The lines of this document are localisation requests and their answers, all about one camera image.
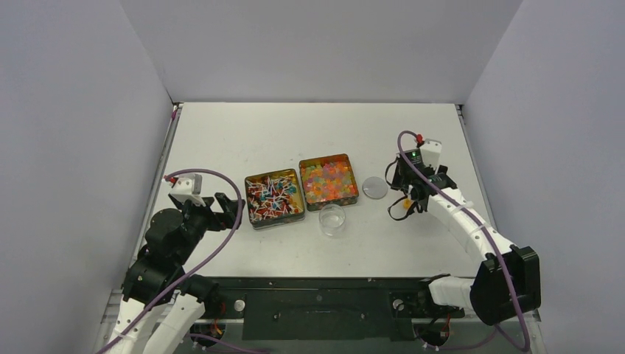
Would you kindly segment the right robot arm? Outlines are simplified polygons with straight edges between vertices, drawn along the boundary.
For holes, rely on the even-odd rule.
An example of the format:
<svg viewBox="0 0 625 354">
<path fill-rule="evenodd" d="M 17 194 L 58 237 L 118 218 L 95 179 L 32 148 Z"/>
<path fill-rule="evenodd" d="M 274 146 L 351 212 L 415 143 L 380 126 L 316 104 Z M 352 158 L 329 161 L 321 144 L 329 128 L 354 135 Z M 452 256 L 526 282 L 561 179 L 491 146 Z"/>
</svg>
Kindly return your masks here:
<svg viewBox="0 0 625 354">
<path fill-rule="evenodd" d="M 389 187 L 411 205 L 407 215 L 436 218 L 468 254 L 474 278 L 438 275 L 416 294 L 417 308 L 433 315 L 444 306 L 473 311 L 486 325 L 537 309 L 542 304 L 540 259 L 530 246 L 519 247 L 493 228 L 447 175 L 445 166 L 424 162 L 416 148 L 398 153 Z"/>
</svg>

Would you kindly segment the tin box of gummy candies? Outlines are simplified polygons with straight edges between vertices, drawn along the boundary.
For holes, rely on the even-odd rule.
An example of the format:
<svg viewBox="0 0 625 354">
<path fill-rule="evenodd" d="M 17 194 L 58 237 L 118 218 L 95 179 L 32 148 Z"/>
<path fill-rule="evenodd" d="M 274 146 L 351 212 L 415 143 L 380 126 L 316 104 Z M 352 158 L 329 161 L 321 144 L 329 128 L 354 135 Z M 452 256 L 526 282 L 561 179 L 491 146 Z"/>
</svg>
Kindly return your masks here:
<svg viewBox="0 0 625 354">
<path fill-rule="evenodd" d="M 360 193 L 345 153 L 301 160 L 298 168 L 308 211 L 321 210 L 327 204 L 357 203 Z"/>
</svg>

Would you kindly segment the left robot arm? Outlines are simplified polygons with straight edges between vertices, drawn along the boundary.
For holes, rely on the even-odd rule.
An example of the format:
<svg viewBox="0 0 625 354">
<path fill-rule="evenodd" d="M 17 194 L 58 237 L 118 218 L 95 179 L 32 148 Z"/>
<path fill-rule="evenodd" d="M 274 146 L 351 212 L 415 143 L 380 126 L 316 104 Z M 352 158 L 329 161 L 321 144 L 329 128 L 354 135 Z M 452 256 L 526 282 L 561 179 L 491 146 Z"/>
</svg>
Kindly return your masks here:
<svg viewBox="0 0 625 354">
<path fill-rule="evenodd" d="M 174 206 L 152 216 L 146 243 L 126 272 L 116 324 L 101 353 L 171 353 L 194 320 L 219 310 L 218 284 L 184 265 L 207 232 L 233 236 L 243 202 L 221 192 L 170 199 Z"/>
</svg>

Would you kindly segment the tin box of lollipops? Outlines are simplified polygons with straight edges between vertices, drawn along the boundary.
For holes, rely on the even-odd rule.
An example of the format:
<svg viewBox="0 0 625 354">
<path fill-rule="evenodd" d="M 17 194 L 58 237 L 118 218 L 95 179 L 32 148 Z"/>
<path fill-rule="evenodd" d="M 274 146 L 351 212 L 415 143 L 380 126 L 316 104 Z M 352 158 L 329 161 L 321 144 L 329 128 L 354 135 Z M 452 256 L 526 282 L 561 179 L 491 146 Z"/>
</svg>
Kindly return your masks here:
<svg viewBox="0 0 625 354">
<path fill-rule="evenodd" d="M 305 219 L 304 198 L 294 169 L 245 178 L 248 219 L 255 230 Z"/>
</svg>

